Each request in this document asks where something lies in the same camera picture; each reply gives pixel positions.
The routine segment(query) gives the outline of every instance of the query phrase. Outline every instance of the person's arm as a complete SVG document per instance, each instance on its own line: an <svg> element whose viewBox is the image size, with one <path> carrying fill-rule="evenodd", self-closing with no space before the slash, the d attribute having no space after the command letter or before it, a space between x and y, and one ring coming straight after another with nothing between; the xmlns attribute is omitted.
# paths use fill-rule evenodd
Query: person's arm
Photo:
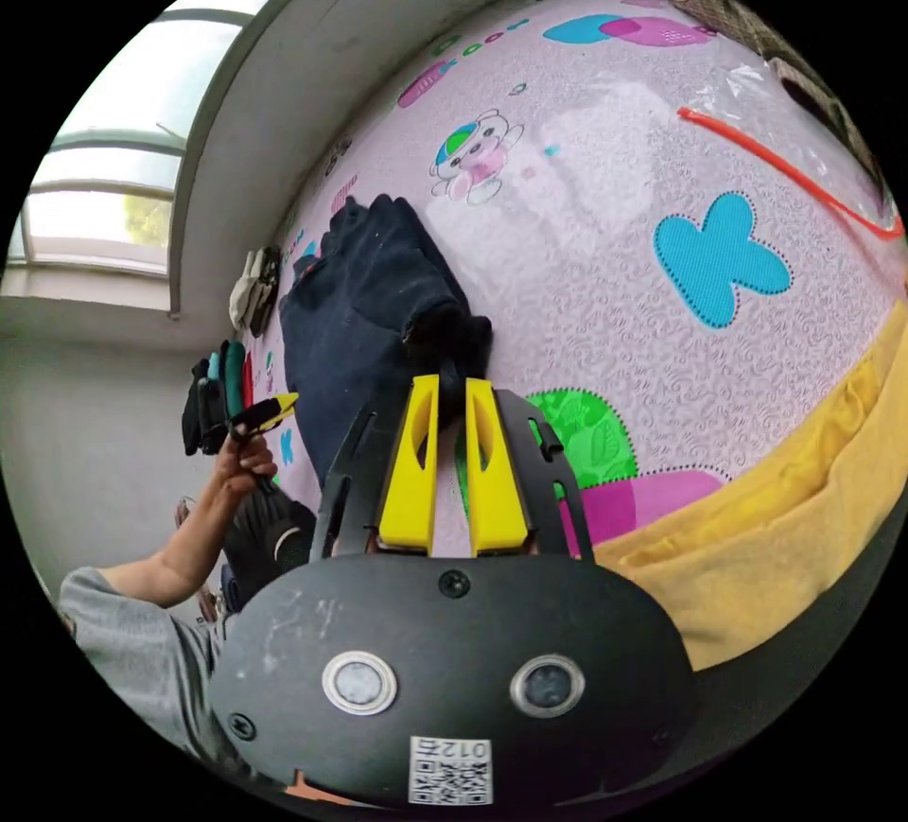
<svg viewBox="0 0 908 822"><path fill-rule="evenodd" d="M227 438L195 509L166 545L151 557L99 569L121 595L160 607L173 607L196 594L218 561L224 535L239 502L256 478L273 478L277 466L263 437L240 449Z"/></svg>

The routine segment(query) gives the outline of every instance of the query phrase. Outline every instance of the qr code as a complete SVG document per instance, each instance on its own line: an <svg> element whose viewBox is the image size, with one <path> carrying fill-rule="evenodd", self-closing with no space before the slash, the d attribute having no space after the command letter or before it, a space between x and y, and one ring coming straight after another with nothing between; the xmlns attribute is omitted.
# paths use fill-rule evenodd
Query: qr code
<svg viewBox="0 0 908 822"><path fill-rule="evenodd" d="M491 802L491 741L410 737L410 803L479 806Z"/></svg>

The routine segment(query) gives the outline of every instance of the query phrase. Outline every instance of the tree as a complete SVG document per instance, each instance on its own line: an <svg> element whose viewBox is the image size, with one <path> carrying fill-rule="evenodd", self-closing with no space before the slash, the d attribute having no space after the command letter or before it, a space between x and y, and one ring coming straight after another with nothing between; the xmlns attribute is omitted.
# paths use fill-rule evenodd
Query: tree
<svg viewBox="0 0 908 822"><path fill-rule="evenodd" d="M126 208L126 231L136 245L166 248L170 241L170 202L150 198L123 199Z"/></svg>

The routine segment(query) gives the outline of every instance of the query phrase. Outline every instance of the gray sleeve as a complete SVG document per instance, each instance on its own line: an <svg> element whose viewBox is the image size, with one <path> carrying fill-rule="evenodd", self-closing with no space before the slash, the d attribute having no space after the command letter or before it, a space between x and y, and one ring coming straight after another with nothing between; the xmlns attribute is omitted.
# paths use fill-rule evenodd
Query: gray sleeve
<svg viewBox="0 0 908 822"><path fill-rule="evenodd" d="M222 622L193 628L89 568L63 580L58 609L95 670L149 727L197 759L249 775L209 702Z"/></svg>

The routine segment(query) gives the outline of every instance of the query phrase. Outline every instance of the yellow blanket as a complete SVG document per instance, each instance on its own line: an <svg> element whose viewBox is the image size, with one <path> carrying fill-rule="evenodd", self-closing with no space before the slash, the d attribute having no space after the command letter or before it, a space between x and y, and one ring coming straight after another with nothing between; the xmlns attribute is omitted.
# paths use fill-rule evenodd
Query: yellow blanket
<svg viewBox="0 0 908 822"><path fill-rule="evenodd" d="M908 478L908 307L776 450L714 495L601 544L648 591L695 671L761 645L830 588Z"/></svg>

